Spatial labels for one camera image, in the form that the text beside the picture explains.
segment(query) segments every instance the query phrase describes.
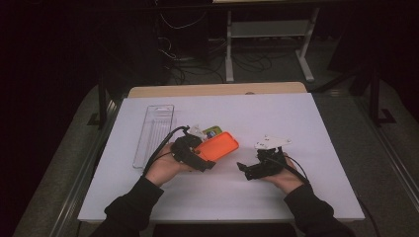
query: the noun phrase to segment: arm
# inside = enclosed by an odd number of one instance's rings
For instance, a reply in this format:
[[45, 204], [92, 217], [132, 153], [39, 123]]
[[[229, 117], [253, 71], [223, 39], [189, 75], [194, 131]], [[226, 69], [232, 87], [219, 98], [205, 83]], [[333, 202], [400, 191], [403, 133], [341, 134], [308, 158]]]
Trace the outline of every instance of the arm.
[[[287, 158], [287, 163], [295, 168]], [[310, 185], [305, 185], [293, 173], [284, 169], [280, 174], [263, 178], [281, 189], [295, 218], [295, 224], [307, 237], [354, 237], [346, 225], [333, 217], [333, 208], [319, 199]]]
[[126, 195], [106, 207], [105, 221], [91, 236], [138, 236], [138, 232], [147, 227], [151, 210], [163, 195], [159, 187], [182, 171], [193, 171], [173, 158], [170, 146], [163, 147], [157, 157], [163, 156], [154, 161], [148, 173], [141, 176]]

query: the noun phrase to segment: orange object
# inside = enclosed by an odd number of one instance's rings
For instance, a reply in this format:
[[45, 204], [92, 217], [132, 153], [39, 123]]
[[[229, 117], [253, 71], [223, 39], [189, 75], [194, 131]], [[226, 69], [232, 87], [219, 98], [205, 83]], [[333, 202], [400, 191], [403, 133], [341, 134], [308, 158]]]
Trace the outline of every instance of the orange object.
[[224, 131], [219, 135], [201, 143], [195, 148], [195, 153], [204, 160], [216, 161], [238, 148], [238, 142]]

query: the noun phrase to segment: white table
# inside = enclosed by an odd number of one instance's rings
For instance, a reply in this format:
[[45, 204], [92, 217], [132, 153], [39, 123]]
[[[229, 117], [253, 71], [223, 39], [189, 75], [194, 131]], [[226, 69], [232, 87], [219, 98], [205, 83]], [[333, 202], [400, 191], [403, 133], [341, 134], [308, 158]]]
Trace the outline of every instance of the white table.
[[80, 220], [104, 220], [105, 207], [127, 193], [140, 177], [132, 161], [150, 105], [174, 105], [176, 126], [219, 125], [240, 144], [211, 170], [184, 173], [172, 180], [154, 206], [151, 221], [293, 220], [281, 191], [263, 181], [247, 181], [236, 166], [236, 162], [258, 163], [253, 145], [265, 134], [293, 141], [284, 151], [303, 167], [315, 193], [334, 207], [336, 218], [364, 219], [312, 96], [298, 93], [125, 99], [79, 213]]

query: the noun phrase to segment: clear plastic box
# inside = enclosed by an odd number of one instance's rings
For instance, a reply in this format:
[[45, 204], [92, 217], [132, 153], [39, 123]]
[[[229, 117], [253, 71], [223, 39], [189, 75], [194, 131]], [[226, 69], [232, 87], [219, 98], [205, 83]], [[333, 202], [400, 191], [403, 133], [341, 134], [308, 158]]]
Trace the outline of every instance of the clear plastic box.
[[133, 168], [144, 169], [148, 159], [175, 125], [173, 105], [149, 106], [133, 160]]

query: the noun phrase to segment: hand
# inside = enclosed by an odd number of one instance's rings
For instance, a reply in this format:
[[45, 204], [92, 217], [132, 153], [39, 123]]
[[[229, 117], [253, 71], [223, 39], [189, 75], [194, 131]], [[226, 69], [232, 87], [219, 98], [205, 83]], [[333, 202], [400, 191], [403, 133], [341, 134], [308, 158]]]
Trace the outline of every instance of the hand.
[[157, 154], [157, 158], [145, 178], [157, 187], [161, 187], [164, 183], [173, 179], [177, 174], [183, 171], [194, 171], [190, 166], [180, 163], [173, 158], [170, 147], [173, 143], [165, 145]]
[[[295, 165], [288, 158], [288, 154], [284, 152], [284, 155], [286, 156], [287, 164], [295, 169]], [[273, 183], [277, 188], [286, 193], [286, 195], [304, 184], [296, 175], [287, 169], [283, 169], [279, 174], [264, 177], [261, 180]]]

